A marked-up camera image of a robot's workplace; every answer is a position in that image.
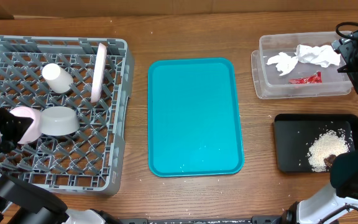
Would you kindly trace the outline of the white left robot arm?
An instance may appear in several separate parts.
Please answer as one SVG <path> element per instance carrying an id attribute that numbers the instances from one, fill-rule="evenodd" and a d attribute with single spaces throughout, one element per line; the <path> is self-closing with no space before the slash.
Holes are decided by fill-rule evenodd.
<path id="1" fill-rule="evenodd" d="M 14 116 L 0 108 L 0 152 L 15 149 L 34 119 Z M 56 195 L 48 190 L 8 175 L 0 176 L 0 222 L 7 203 L 19 206 L 9 223 L 62 224 L 62 223 L 109 223 L 120 224 L 102 210 L 70 210 Z"/>

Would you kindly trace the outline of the white napkin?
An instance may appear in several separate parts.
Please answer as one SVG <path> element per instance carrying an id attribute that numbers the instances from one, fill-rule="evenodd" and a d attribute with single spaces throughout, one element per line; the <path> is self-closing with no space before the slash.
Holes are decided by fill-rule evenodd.
<path id="1" fill-rule="evenodd" d="M 284 76 L 289 74 L 299 62 L 319 65 L 323 68 L 328 68 L 330 65 L 339 66 L 341 63 L 341 56 L 330 45 L 311 47 L 300 44 L 296 47 L 294 54 L 294 56 L 289 56 L 280 52 L 278 55 L 270 57 L 266 65 L 275 64 L 280 76 Z"/>

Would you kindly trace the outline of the red snack wrapper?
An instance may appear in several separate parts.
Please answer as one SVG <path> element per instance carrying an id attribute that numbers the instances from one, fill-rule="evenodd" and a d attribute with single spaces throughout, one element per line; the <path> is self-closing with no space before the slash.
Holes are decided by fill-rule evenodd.
<path id="1" fill-rule="evenodd" d="M 289 79 L 289 84 L 310 84 L 310 83 L 322 83 L 321 72 L 316 72 L 314 75 L 303 77 L 303 78 L 295 78 Z"/>

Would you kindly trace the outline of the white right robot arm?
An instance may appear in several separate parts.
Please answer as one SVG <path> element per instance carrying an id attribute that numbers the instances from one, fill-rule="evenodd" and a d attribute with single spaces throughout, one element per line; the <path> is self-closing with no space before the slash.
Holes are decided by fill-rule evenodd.
<path id="1" fill-rule="evenodd" d="M 358 28 L 357 22 L 351 22 Z M 358 94 L 358 30 L 350 34 L 336 32 L 339 40 L 331 45 L 345 61 L 339 73 L 346 73 Z M 333 161 L 330 182 L 307 200 L 295 202 L 282 216 L 264 223 L 336 223 L 338 218 L 358 212 L 358 149 L 341 154 Z"/>

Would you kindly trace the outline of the pale green cup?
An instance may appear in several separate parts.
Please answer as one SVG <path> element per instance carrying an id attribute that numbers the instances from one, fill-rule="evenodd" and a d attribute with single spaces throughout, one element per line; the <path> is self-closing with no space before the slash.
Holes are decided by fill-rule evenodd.
<path id="1" fill-rule="evenodd" d="M 55 93 L 68 92 L 73 83 L 73 77 L 56 63 L 49 63 L 44 66 L 42 76 Z"/>

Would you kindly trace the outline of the pink small bowl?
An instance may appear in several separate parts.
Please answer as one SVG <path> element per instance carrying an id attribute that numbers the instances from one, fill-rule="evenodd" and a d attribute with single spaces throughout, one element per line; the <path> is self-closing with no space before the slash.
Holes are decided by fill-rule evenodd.
<path id="1" fill-rule="evenodd" d="M 19 106 L 10 110 L 10 113 L 17 117 L 33 119 L 33 122 L 27 128 L 21 140 L 18 142 L 19 144 L 30 144 L 36 141 L 42 135 L 40 131 L 41 112 L 39 110 L 26 106 Z"/>

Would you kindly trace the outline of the white round plate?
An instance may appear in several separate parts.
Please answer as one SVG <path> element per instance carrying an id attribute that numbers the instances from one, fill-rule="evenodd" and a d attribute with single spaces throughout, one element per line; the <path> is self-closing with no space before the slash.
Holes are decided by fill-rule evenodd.
<path id="1" fill-rule="evenodd" d="M 104 69 L 106 64 L 107 48 L 104 44 L 98 45 L 96 61 L 94 65 L 93 81 L 91 86 L 91 102 L 99 101 L 101 97 L 102 84 L 104 79 Z"/>

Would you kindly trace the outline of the grey bowl with rice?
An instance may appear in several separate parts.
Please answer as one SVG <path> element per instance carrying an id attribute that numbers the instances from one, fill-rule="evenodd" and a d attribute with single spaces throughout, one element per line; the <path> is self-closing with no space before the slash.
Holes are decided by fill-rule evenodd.
<path id="1" fill-rule="evenodd" d="M 76 112 L 68 107 L 54 106 L 41 112 L 40 131 L 49 136 L 64 136 L 80 128 Z"/>

